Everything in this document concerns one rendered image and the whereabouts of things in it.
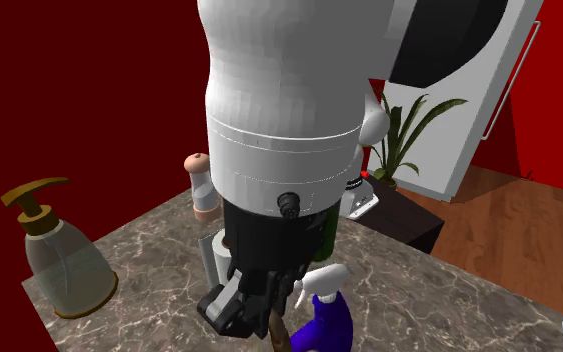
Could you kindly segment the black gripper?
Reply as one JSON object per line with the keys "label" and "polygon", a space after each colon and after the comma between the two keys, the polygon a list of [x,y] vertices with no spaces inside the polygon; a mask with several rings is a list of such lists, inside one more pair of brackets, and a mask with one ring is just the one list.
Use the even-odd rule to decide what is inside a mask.
{"label": "black gripper", "polygon": [[295,219],[270,217],[223,202],[225,239],[231,264],[227,278],[237,270],[246,276],[240,284],[216,285],[197,304],[198,313],[221,336],[249,338],[268,335],[268,308],[264,296],[270,273],[269,310],[284,313],[287,298],[299,279],[301,267],[314,262],[323,242],[328,209]]}

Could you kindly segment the blue spray bottle white trigger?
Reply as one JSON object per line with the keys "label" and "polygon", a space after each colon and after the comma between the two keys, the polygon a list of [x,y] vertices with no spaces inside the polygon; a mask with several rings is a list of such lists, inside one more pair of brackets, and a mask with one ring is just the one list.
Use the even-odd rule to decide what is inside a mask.
{"label": "blue spray bottle white trigger", "polygon": [[345,264],[333,263],[295,282],[300,290],[295,307],[311,296],[314,317],[291,336],[292,352],[351,352],[353,320],[340,291],[348,275]]}

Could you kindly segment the dark green bottle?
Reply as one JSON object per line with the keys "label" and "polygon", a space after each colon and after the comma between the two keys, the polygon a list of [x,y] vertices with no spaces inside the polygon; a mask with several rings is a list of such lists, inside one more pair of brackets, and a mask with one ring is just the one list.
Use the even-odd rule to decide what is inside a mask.
{"label": "dark green bottle", "polygon": [[340,203],[341,201],[338,200],[327,211],[327,218],[323,228],[323,242],[313,257],[314,262],[323,262],[328,260],[334,251],[339,221]]}

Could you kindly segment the clear grinder with wooden top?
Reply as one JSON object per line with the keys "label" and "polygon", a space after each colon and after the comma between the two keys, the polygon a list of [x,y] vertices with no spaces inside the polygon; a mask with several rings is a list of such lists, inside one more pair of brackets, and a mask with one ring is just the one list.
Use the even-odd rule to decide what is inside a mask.
{"label": "clear grinder with wooden top", "polygon": [[216,191],[210,174],[210,158],[205,153],[195,153],[184,161],[190,175],[191,195],[195,218],[200,222],[211,222],[222,214],[221,197]]}

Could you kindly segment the clear soap dispenser gold pump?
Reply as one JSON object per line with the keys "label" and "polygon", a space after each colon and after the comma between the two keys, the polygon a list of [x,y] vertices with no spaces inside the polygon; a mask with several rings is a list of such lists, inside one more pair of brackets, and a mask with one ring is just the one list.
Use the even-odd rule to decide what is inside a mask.
{"label": "clear soap dispenser gold pump", "polygon": [[104,306],[115,294],[119,278],[83,232],[35,199],[35,191],[67,181],[65,177],[32,181],[6,192],[1,201],[22,210],[17,221],[25,231],[27,262],[54,313],[76,319]]}

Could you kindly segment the green potted plant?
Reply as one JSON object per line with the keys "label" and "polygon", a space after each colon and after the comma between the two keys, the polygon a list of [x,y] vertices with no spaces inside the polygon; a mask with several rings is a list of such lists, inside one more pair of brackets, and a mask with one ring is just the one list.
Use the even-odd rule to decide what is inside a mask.
{"label": "green potted plant", "polygon": [[426,103],[427,94],[422,94],[414,101],[405,120],[402,120],[401,106],[390,106],[383,89],[379,91],[379,95],[381,98],[380,104],[385,109],[386,116],[389,118],[390,128],[387,136],[380,142],[380,149],[372,147],[372,150],[376,152],[378,160],[380,161],[380,167],[374,171],[373,177],[382,181],[390,188],[396,188],[397,181],[393,176],[400,166],[409,167],[417,175],[420,175],[419,168],[411,162],[405,162],[404,158],[423,130],[436,117],[455,106],[467,103],[467,100],[453,98],[437,104],[426,113],[415,129],[410,132],[412,123],[416,119],[420,109]]}

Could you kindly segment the white refrigerator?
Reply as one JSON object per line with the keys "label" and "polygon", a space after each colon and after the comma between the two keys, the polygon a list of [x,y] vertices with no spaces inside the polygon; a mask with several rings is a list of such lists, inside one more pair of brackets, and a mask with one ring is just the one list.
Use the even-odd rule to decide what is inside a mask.
{"label": "white refrigerator", "polygon": [[377,0],[374,93],[413,121],[458,98],[405,151],[399,187],[449,201],[457,193],[544,0]]}

